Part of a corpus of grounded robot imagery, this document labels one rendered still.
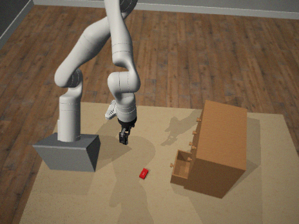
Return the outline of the red nine-volt battery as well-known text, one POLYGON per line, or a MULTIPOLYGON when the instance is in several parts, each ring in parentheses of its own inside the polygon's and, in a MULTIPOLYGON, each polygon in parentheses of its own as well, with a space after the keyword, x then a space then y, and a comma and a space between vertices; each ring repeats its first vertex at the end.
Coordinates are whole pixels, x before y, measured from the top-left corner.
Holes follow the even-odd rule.
POLYGON ((139 175, 139 178, 142 178, 143 180, 145 179, 146 175, 148 173, 148 170, 143 168, 141 174, 139 175))

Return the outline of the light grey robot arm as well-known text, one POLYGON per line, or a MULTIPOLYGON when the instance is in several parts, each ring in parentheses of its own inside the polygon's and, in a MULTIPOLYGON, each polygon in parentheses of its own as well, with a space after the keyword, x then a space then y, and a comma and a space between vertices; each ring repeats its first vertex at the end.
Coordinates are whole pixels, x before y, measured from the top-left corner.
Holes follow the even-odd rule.
POLYGON ((124 20, 135 8, 137 1, 104 0, 107 16, 85 29, 55 72, 55 83, 61 88, 68 88, 59 97, 58 140, 75 142, 81 139, 83 75, 79 67, 93 59, 110 37, 114 65, 128 71, 113 72, 108 77, 108 87, 115 100, 112 100, 105 118, 111 120, 117 116, 122 122, 131 122, 136 118, 134 93, 140 89, 140 78, 133 59, 131 35, 124 20))

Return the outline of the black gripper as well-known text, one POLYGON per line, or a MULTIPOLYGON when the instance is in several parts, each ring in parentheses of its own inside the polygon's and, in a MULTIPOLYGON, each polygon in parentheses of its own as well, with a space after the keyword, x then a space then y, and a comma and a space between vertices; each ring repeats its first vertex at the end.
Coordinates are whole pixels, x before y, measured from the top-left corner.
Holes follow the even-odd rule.
POLYGON ((122 129, 119 132, 119 142, 122 144, 128 144, 128 136, 130 135, 131 127, 135 127, 135 122, 137 121, 137 117, 132 120, 131 122, 122 122, 118 119, 119 124, 121 125, 122 129), (128 131, 128 133, 125 133, 128 131))

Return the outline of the brown wooden chest of drawers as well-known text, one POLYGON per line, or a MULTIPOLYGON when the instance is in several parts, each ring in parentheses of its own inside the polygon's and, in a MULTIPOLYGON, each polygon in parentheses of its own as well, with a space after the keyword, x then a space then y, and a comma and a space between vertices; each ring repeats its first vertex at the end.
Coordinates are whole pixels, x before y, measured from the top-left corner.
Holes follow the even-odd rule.
POLYGON ((222 199, 246 171, 246 147, 247 109, 206 100, 184 189, 222 199))

